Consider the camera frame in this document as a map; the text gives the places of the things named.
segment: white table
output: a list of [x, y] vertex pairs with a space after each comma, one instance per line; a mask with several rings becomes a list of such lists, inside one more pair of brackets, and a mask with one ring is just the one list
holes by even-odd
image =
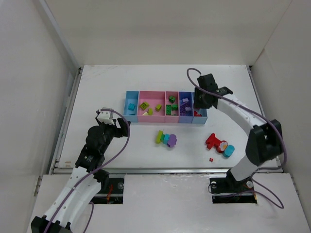
[[[229, 87], [248, 107], [260, 112], [245, 65], [84, 66], [58, 167], [74, 166], [85, 144], [88, 129], [97, 124], [97, 109], [110, 107], [123, 113], [128, 90], [194, 91], [186, 76], [189, 67], [195, 67], [203, 74], [212, 73], [219, 87]], [[194, 80], [198, 77], [195, 72], [190, 74]], [[247, 136], [234, 121], [216, 109], [209, 109], [207, 114], [205, 125], [133, 123], [128, 147], [107, 168], [233, 167], [245, 155]], [[177, 136], [174, 148], [155, 143], [159, 130]], [[211, 133], [216, 133], [219, 139], [235, 147], [230, 158], [225, 159], [215, 149], [206, 148], [205, 141]], [[123, 147], [125, 141], [125, 138], [112, 141], [105, 153], [106, 161]], [[275, 159], [264, 164], [267, 167], [277, 165]]]
[[[44, 214], [68, 178], [43, 177], [31, 219]], [[208, 175], [126, 175], [123, 204], [95, 205], [87, 233], [310, 233], [289, 174], [256, 174], [254, 179], [272, 189], [285, 209], [260, 195], [258, 204], [212, 204]], [[82, 213], [74, 233], [83, 231], [90, 210]]]

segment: red toy piece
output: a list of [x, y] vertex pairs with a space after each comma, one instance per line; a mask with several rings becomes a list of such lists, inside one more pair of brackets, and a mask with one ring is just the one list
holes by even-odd
[[207, 144], [207, 148], [210, 150], [213, 146], [219, 147], [221, 141], [216, 138], [216, 135], [212, 133], [205, 142]]
[[210, 150], [212, 147], [216, 147], [218, 153], [223, 153], [227, 148], [228, 143], [226, 141], [221, 141], [216, 138], [216, 135], [212, 133], [205, 142], [207, 144], [207, 148]]

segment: lime green block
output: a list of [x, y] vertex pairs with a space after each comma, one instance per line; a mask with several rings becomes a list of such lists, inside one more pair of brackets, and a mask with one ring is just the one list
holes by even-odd
[[152, 108], [149, 108], [149, 109], [148, 109], [148, 115], [150, 115], [150, 116], [151, 116], [151, 115], [152, 115], [152, 113], [153, 113], [153, 112], [152, 112]]
[[160, 143], [161, 142], [161, 138], [162, 138], [162, 136], [164, 136], [164, 134], [163, 134], [163, 131], [162, 130], [160, 130], [159, 131], [159, 133], [157, 134], [157, 137], [156, 137], [156, 140], [155, 140], [155, 143]]
[[147, 102], [143, 102], [143, 103], [141, 103], [140, 107], [142, 110], [145, 110], [146, 108], [149, 107], [149, 104]]
[[160, 111], [162, 108], [162, 104], [158, 104], [156, 107], [155, 107], [155, 110], [158, 112]]

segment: small red piece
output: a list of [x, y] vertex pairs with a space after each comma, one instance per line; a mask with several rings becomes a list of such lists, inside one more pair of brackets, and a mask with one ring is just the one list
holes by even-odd
[[221, 141], [216, 138], [216, 135], [212, 133], [205, 142], [207, 144], [207, 148], [210, 150], [213, 146], [219, 147]]

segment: purple block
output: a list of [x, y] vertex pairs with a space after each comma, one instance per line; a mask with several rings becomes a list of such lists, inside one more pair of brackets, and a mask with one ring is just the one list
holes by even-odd
[[177, 142], [177, 137], [175, 134], [171, 134], [170, 135], [170, 139], [167, 142], [168, 147], [174, 147], [176, 145]]

